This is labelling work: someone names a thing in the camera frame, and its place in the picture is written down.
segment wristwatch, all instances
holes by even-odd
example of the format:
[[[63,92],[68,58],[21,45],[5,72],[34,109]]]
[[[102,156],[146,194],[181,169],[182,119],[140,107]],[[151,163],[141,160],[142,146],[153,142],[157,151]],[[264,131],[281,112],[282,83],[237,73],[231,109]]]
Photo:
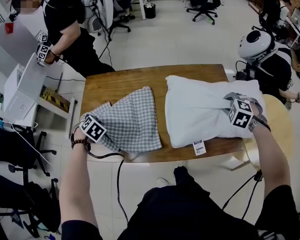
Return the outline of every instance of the wristwatch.
[[[258,116],[254,115],[252,117],[252,120],[251,120],[250,124],[249,124],[249,130],[250,130],[250,132],[253,132],[253,130],[255,129],[255,127],[257,125],[262,124],[265,127],[267,127],[269,129],[269,131],[271,132],[270,127],[267,123],[268,123],[268,121],[267,121],[266,117],[263,114],[259,114]]]

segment trash can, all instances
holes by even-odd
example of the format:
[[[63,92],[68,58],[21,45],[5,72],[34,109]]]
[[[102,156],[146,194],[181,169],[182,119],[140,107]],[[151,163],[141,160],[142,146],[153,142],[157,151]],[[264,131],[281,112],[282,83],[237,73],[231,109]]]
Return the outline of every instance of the trash can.
[[[154,3],[146,3],[144,6],[145,17],[153,19],[156,17],[156,5]]]

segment gray and white checkered fabric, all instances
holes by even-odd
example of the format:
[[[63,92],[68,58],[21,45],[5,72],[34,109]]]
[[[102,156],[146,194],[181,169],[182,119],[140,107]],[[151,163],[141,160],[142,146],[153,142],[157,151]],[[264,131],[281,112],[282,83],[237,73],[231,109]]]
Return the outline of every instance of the gray and white checkered fabric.
[[[136,90],[111,106],[107,102],[87,114],[106,128],[99,143],[119,152],[142,153],[162,148],[158,133],[155,101],[149,86]]]

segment floor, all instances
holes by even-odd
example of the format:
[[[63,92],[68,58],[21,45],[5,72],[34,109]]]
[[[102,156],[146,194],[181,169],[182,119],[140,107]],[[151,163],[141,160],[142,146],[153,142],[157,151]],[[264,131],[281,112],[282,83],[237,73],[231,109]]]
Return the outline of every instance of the floor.
[[[176,64],[223,64],[225,69],[235,70],[239,60],[238,43],[247,34],[252,25],[258,25],[257,14],[245,0],[226,0],[225,6],[217,10],[218,18],[213,26],[206,18],[199,17],[192,22],[191,13],[187,13],[181,0],[153,0],[156,4],[156,18],[142,20],[139,11],[136,19],[128,25],[131,32],[116,29],[109,45],[112,65],[116,70],[141,67],[176,65]],[[95,49],[98,54],[105,47],[103,36],[96,36]],[[110,63],[105,52],[101,60]],[[64,79],[82,78],[65,65]],[[300,90],[300,81],[293,75],[295,91]],[[84,82],[64,81],[59,92],[65,97],[75,96],[78,105],[75,107],[74,121],[78,122],[83,97]],[[293,103],[290,110],[294,123],[295,152],[289,161],[291,184],[297,209],[300,211],[300,104]],[[46,158],[53,164],[48,166],[52,177],[62,181],[62,174],[67,166],[71,152],[70,142],[65,140],[65,122],[44,109],[38,111],[39,130],[47,132],[44,148],[54,149],[57,155],[48,154]],[[188,161],[189,173],[207,191],[210,197],[222,206],[247,178],[255,173],[252,166],[247,165],[236,171],[226,170],[221,166],[229,155],[201,158]],[[124,215],[117,202],[116,177],[119,163],[88,159],[90,175],[90,193],[101,236],[104,240],[116,240],[126,228]],[[120,174],[120,199],[130,218],[149,189],[156,187],[156,179],[164,177],[174,183],[174,168],[178,162],[123,164]],[[0,163],[0,174],[15,182],[21,183],[20,173],[9,173],[7,165]],[[31,170],[30,180],[49,187],[50,178],[40,170]],[[254,183],[249,183],[229,203],[226,212],[241,218],[252,191]],[[245,219],[255,223],[263,203],[264,183],[261,182],[255,191],[250,209]],[[1,220],[9,239],[23,240],[31,236],[11,223],[11,219]],[[48,233],[41,232],[42,239]]]

